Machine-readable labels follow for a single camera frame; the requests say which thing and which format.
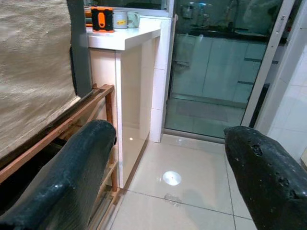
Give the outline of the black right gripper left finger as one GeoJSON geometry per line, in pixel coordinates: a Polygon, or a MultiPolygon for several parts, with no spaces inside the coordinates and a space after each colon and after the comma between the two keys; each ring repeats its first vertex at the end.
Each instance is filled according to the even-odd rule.
{"type": "Polygon", "coordinates": [[[84,125],[0,217],[0,228],[85,230],[115,141],[110,122],[84,125]]]}

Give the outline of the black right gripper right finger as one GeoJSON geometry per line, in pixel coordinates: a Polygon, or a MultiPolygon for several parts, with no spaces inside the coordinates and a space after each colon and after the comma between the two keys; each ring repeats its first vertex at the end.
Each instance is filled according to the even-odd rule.
{"type": "Polygon", "coordinates": [[[246,126],[224,130],[240,194],[259,230],[307,228],[307,172],[274,139],[246,126]]]}

